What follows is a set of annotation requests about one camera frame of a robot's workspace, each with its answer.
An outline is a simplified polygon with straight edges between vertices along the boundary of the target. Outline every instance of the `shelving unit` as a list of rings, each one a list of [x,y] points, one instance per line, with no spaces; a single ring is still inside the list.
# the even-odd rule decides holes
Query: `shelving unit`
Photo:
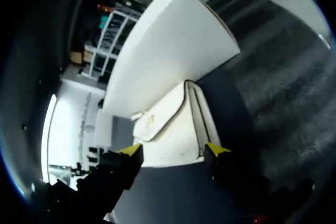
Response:
[[[140,17],[135,16],[138,15],[134,13],[129,13],[128,15],[117,9],[110,13],[101,31],[97,47],[89,44],[85,45],[85,50],[93,53],[93,55],[90,69],[83,71],[83,76],[97,80],[106,72],[111,72],[111,70],[107,70],[107,66],[110,61],[115,61],[118,58],[128,34],[137,23],[138,17]],[[103,59],[102,66],[97,66],[99,59]]]

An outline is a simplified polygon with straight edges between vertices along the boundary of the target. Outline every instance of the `ceiling light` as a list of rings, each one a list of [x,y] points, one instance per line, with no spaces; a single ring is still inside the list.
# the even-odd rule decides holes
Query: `ceiling light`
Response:
[[[57,98],[53,94],[51,96],[46,117],[44,119],[43,131],[42,131],[42,141],[41,141],[41,167],[42,167],[42,178],[45,183],[49,182],[48,173],[48,138],[49,129],[51,124],[52,113],[56,105]]]

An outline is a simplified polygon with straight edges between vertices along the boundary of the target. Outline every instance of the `white board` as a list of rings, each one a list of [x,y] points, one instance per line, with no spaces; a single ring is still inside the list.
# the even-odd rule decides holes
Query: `white board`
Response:
[[[225,24],[199,0],[154,0],[121,49],[103,111],[129,118],[239,52]]]

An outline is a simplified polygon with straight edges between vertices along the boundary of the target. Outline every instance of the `dark floor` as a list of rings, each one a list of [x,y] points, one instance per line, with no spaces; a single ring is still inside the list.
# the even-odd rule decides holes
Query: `dark floor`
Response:
[[[209,6],[242,50],[198,82],[223,145],[253,160],[252,168],[269,177],[273,188],[311,177],[318,196],[336,159],[335,56],[310,28],[268,0],[211,0]],[[114,147],[131,144],[132,124],[114,123]],[[227,192],[214,187],[203,164],[142,169],[115,211],[120,224],[244,218]]]

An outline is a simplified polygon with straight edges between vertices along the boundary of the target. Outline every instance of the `handbag flap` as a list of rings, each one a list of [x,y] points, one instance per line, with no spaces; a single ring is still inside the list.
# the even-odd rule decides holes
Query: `handbag flap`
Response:
[[[138,119],[133,129],[133,136],[145,142],[153,140],[182,107],[185,101],[185,85],[185,81],[178,84]]]

